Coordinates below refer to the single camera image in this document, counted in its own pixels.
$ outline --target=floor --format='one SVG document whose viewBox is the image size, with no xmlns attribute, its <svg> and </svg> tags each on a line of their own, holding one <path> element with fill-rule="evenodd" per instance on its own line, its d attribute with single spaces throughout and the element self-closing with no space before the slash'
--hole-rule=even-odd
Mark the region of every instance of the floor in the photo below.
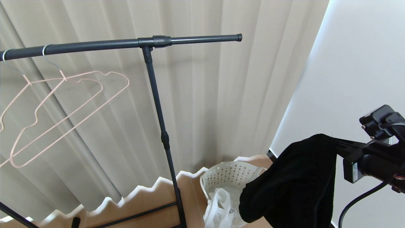
<svg viewBox="0 0 405 228">
<path fill-rule="evenodd" d="M 267 155 L 256 155 L 250 158 L 239 157 L 237 160 L 245 161 L 259 167 L 268 168 L 272 164 Z M 207 201 L 200 187 L 200 176 L 206 169 L 192 174 L 181 171 L 177 175 L 177 182 L 181 190 L 181 197 L 185 209 L 187 227 L 204 228 L 203 215 L 207 207 Z M 123 203 L 116 204 L 112 201 L 105 201 L 102 210 L 87 212 L 84 209 L 77 209 L 69 215 L 58 214 L 51 221 L 36 223 L 40 228 L 70 228 L 73 217 L 81 219 L 80 228 L 92 228 L 105 223 L 141 213 L 158 206 L 175 202 L 173 185 L 167 179 L 158 179 L 152 188 L 138 187 L 131 193 Z M 172 206 L 153 214 L 119 223 L 111 228 L 134 228 L 153 227 L 170 228 L 179 225 L 177 207 Z M 18 222 L 12 220 L 0 224 L 1 228 L 24 228 Z M 247 224 L 245 228 L 271 228 L 264 218 Z"/>
</svg>

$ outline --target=beige curtain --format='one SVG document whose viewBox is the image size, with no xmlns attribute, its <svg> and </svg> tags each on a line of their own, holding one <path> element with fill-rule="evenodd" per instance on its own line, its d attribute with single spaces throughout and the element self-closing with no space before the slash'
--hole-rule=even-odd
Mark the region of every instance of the beige curtain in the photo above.
<svg viewBox="0 0 405 228">
<path fill-rule="evenodd" d="M 266 153 L 295 90 L 328 1 L 25 1 L 1 0 L 0 48 L 53 43 L 243 34 L 242 42 L 177 45 L 152 52 L 157 84 L 177 172 Z M 96 209 L 105 197 L 118 202 L 138 185 L 169 178 L 155 107 L 140 49 L 49 56 L 66 75 L 117 71 L 129 87 L 20 169 L 0 169 L 0 200 L 36 221 L 54 210 L 82 204 Z M 10 60 L 30 80 L 60 77 L 43 57 Z M 0 106 L 4 110 L 24 86 L 23 77 L 1 63 Z M 113 96 L 126 81 L 89 75 L 102 94 L 69 121 L 15 157 L 23 164 Z M 31 86 L 4 118 L 1 161 L 34 109 L 56 83 Z M 89 99 L 94 82 L 64 84 L 39 110 L 39 124 L 17 148 Z"/>
</svg>

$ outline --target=perforated basket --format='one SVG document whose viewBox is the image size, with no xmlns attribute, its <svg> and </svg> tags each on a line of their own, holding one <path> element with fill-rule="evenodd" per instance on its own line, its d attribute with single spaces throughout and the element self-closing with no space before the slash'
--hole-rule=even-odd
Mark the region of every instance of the perforated basket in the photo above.
<svg viewBox="0 0 405 228">
<path fill-rule="evenodd" d="M 256 179 L 262 170 L 266 169 L 243 161 L 230 161 L 211 167 L 200 177 L 201 188 L 207 200 L 211 200 L 208 193 L 213 193 L 216 188 L 229 192 L 232 208 L 236 212 L 232 228 L 247 224 L 239 214 L 239 197 L 246 184 Z"/>
</svg>

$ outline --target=pink hanger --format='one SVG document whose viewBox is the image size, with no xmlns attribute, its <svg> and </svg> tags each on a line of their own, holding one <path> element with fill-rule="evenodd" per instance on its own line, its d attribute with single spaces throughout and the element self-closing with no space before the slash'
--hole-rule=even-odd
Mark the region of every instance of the pink hanger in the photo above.
<svg viewBox="0 0 405 228">
<path fill-rule="evenodd" d="M 44 153 L 47 149 L 49 149 L 49 148 L 50 148 L 51 146 L 53 146 L 55 143 L 57 143 L 58 141 L 60 141 L 63 137 L 65 137 L 65 136 L 66 136 L 67 134 L 69 134 L 71 131 L 73 131 L 74 129 L 76 129 L 81 123 L 83 123 L 85 120 L 87 120 L 89 117 L 91 117 L 94 113 L 96 113 L 98 110 L 100 110 L 104 105 L 106 105 L 109 101 L 111 101 L 112 99 L 114 99 L 114 97 L 116 97 L 118 94 L 120 94 L 123 90 L 125 90 L 125 89 L 129 86 L 129 79 L 128 79 L 128 77 L 126 77 L 125 75 L 123 75 L 123 74 L 121 74 L 121 73 L 117 73 L 117 72 L 114 72 L 114 71 L 110 71 L 110 72 L 108 72 L 107 74 L 104 74 L 104 73 L 101 72 L 101 71 L 90 71 L 90 72 L 86 72 L 86 73 L 81 73 L 81 74 L 77 74 L 77 75 L 65 77 L 65 75 L 63 74 L 63 72 L 62 72 L 62 70 L 59 68 L 59 66 L 57 66 L 56 64 L 50 62 L 50 61 L 45 57 L 45 48 L 46 48 L 47 46 L 48 46 L 48 45 L 44 46 L 44 48 L 42 49 L 42 55 L 44 56 L 44 58 L 45 58 L 45 60 L 46 60 L 47 62 L 51 63 L 52 65 L 56 66 L 56 67 L 59 69 L 59 72 L 60 72 L 60 74 L 62 75 L 62 78 L 52 78 L 52 79 L 45 79 L 45 80 L 39 80 L 39 81 L 30 82 L 30 81 L 28 80 L 28 78 L 24 75 L 24 73 L 23 73 L 22 71 L 20 71 L 20 70 L 18 70 L 18 69 L 15 69 L 15 68 L 11 67 L 8 63 L 6 63 L 6 61 L 5 61 L 5 59 L 4 59 L 4 56 L 5 56 L 6 52 L 9 51 L 9 50 L 3 52 L 3 61 L 4 61 L 4 63 L 5 63 L 7 66 L 9 66 L 11 69 L 20 72 L 20 73 L 23 75 L 23 77 L 25 78 L 25 80 L 27 81 L 27 85 L 25 85 L 25 86 L 23 87 L 23 89 L 17 94 L 17 96 L 11 100 L 11 102 L 9 103 L 9 105 L 6 107 L 6 109 L 4 110 L 4 112 L 1 114 L 1 116 L 0 116 L 0 125 L 1 125 L 0 133 L 1 133 L 1 132 L 3 131 L 3 129 L 4 129 L 3 117 L 4 117 L 5 113 L 6 113 L 7 110 L 11 107 L 11 105 L 15 102 L 15 100 L 28 88 L 28 86 L 31 86 L 31 85 L 34 84 L 34 83 L 47 82 L 47 81 L 51 81 L 51 80 L 61 80 L 61 82 L 45 97 L 45 99 L 44 99 L 43 101 L 41 101 L 41 103 L 40 103 L 40 104 L 38 105 L 38 107 L 35 109 L 35 112 L 34 112 L 34 115 L 35 115 L 35 122 L 34 122 L 33 124 L 31 124 L 30 126 L 27 126 L 27 127 L 23 128 L 23 129 L 21 130 L 21 132 L 18 134 L 17 139 L 15 140 L 15 142 L 14 142 L 14 144 L 13 144 L 13 147 L 12 147 L 11 152 L 10 152 L 10 157 L 9 157 L 9 159 L 7 159 L 5 162 L 3 162 L 2 164 L 0 164 L 0 168 L 1 168 L 4 164 L 6 164 L 8 161 L 10 161 L 11 165 L 12 165 L 13 167 L 15 167 L 15 168 L 21 168 L 21 167 L 24 167 L 24 166 L 28 165 L 30 162 L 32 162 L 34 159 L 36 159 L 38 156 L 40 156 L 42 153 Z M 96 96 L 103 90 L 103 85 L 102 85 L 99 81 L 94 80 L 94 79 L 81 78 L 81 79 L 80 79 L 79 81 L 77 81 L 77 82 L 71 80 L 72 78 L 80 77 L 80 76 L 87 75 L 87 74 L 91 74 L 91 73 L 100 73 L 100 74 L 102 74 L 102 75 L 104 75 L 104 76 L 107 76 L 107 75 L 109 75 L 110 73 L 115 73 L 115 74 L 118 74 L 118 75 L 123 76 L 123 77 L 127 80 L 128 83 L 127 83 L 127 84 L 125 85 L 125 87 L 122 88 L 118 93 L 116 93 L 116 94 L 115 94 L 114 96 L 112 96 L 108 101 L 106 101 L 104 104 L 102 104 L 102 105 L 101 105 L 100 107 L 98 107 L 96 110 L 94 110 L 90 115 L 88 115 L 86 118 L 84 118 L 82 121 L 80 121 L 76 126 L 73 126 L 69 131 L 67 131 L 65 134 L 63 134 L 61 137 L 59 137 L 57 140 L 55 140 L 53 143 L 51 143 L 49 146 L 47 146 L 45 149 L 43 149 L 43 150 L 42 150 L 41 152 L 39 152 L 37 155 L 35 155 L 34 157 L 32 157 L 29 161 L 27 161 L 26 163 L 24 163 L 24 164 L 21 165 L 21 166 L 17 166 L 17 165 L 14 163 L 14 159 L 13 159 L 14 156 L 18 155 L 21 151 L 23 151 L 25 148 L 27 148 L 27 147 L 30 146 L 32 143 L 34 143 L 35 141 L 37 141 L 37 140 L 38 140 L 39 138 L 41 138 L 43 135 L 45 135 L 45 134 L 48 133 L 50 130 L 52 130 L 53 128 L 55 128 L 56 126 L 58 126 L 60 123 L 62 123 L 62 122 L 65 121 L 66 119 L 68 119 L 71 115 L 73 115 L 75 112 L 77 112 L 79 109 L 81 109 L 81 108 L 82 108 L 83 106 L 85 106 L 87 103 L 89 103 L 94 97 L 96 97 Z M 94 81 L 94 82 L 97 82 L 97 83 L 100 84 L 101 89 L 100 89 L 95 95 L 93 95 L 89 100 L 87 100 L 84 104 L 82 104 L 79 108 L 77 108 L 75 111 L 73 111 L 72 113 L 70 113 L 68 116 L 66 116 L 64 119 L 62 119 L 62 120 L 59 121 L 58 123 L 56 123 L 54 126 L 52 126 L 51 128 L 49 128 L 47 131 L 45 131 L 44 133 L 42 133 L 40 136 L 38 136 L 37 138 L 35 138 L 33 141 L 31 141 L 30 143 L 28 143 L 27 145 L 25 145 L 22 149 L 20 149 L 20 150 L 17 151 L 16 153 L 14 153 L 15 147 L 16 147 L 18 141 L 20 140 L 21 136 L 23 135 L 24 131 L 25 131 L 26 129 L 30 128 L 30 127 L 35 126 L 35 125 L 38 123 L 38 116 L 37 116 L 38 109 L 45 103 L 45 101 L 47 101 L 47 99 L 49 99 L 49 98 L 51 97 L 52 94 L 54 94 L 54 92 L 55 92 L 64 82 L 66 82 L 66 81 L 68 81 L 68 80 L 69 80 L 70 82 L 75 83 L 75 84 L 80 83 L 82 80 Z"/>
</svg>

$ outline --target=black garment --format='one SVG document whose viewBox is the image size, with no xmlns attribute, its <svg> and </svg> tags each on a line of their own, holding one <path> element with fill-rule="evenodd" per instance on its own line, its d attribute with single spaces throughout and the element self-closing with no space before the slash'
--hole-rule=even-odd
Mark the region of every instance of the black garment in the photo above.
<svg viewBox="0 0 405 228">
<path fill-rule="evenodd" d="M 333 213 L 336 141 L 318 134 L 289 145 L 240 196 L 245 222 L 264 216 L 273 228 L 329 228 Z"/>
</svg>

